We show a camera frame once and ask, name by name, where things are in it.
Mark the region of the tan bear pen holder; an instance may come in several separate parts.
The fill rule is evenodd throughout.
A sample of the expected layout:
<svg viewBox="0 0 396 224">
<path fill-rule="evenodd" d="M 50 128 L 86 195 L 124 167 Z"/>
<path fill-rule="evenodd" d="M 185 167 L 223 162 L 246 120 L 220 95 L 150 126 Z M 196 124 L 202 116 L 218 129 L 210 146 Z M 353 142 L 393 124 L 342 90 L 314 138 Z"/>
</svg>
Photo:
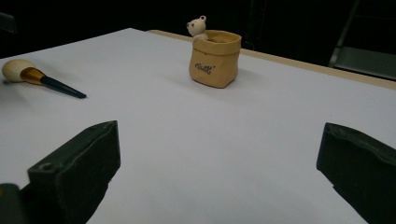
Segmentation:
<svg viewBox="0 0 396 224">
<path fill-rule="evenodd" d="M 191 78 L 209 87 L 226 88 L 238 74 L 242 37 L 226 31 L 207 30 L 206 16 L 189 21 L 186 28 L 192 37 Z"/>
</svg>

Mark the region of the white table mat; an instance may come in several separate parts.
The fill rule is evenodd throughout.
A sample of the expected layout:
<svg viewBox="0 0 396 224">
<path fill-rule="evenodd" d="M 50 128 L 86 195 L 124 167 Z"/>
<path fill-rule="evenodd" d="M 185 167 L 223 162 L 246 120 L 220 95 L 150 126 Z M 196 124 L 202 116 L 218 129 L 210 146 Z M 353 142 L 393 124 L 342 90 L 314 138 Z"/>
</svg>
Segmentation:
<svg viewBox="0 0 396 224">
<path fill-rule="evenodd" d="M 317 170 L 322 130 L 396 148 L 396 82 L 243 50 L 213 89 L 190 56 L 186 37 L 135 29 L 27 54 L 81 98 L 10 83 L 0 60 L 0 183 L 115 120 L 121 167 L 90 224 L 365 224 Z"/>
</svg>

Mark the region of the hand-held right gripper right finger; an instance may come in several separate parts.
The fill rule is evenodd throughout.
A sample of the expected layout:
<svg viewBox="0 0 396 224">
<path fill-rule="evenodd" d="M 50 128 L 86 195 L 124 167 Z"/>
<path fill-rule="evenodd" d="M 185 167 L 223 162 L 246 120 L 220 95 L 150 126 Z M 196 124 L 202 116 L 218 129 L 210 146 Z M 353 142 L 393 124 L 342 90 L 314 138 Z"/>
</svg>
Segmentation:
<svg viewBox="0 0 396 224">
<path fill-rule="evenodd" d="M 366 133 L 326 123 L 317 169 L 368 224 L 396 224 L 396 149 Z"/>
</svg>

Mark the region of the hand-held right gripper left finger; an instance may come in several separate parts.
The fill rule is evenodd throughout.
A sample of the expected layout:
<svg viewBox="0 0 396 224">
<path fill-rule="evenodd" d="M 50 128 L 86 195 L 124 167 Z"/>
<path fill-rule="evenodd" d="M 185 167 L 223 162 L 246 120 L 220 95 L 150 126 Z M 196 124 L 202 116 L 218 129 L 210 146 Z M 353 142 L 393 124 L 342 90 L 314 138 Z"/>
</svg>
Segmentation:
<svg viewBox="0 0 396 224">
<path fill-rule="evenodd" d="M 32 224 L 86 224 L 120 168 L 118 123 L 95 124 L 28 169 L 22 198 Z"/>
</svg>

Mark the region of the orange ball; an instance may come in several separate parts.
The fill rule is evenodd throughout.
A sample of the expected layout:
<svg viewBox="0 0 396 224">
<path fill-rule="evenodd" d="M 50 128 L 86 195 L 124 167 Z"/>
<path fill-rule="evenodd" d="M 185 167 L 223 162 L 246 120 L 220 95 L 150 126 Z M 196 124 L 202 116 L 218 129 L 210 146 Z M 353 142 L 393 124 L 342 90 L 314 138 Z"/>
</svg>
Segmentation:
<svg viewBox="0 0 396 224">
<path fill-rule="evenodd" d="M 44 86 L 78 99 L 87 97 L 85 93 L 45 75 L 28 60 L 14 59 L 6 62 L 2 67 L 2 74 L 5 79 L 10 82 L 26 82 L 33 85 Z"/>
</svg>

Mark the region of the grey metal shelf stand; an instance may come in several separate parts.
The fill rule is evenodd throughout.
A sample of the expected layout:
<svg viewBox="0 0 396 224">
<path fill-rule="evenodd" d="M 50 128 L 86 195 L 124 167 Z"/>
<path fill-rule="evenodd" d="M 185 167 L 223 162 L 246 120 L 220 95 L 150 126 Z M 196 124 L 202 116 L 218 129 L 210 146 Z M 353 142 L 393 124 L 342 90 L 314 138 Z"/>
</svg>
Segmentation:
<svg viewBox="0 0 396 224">
<path fill-rule="evenodd" d="M 329 66 L 396 81 L 396 0 L 354 0 Z"/>
</svg>

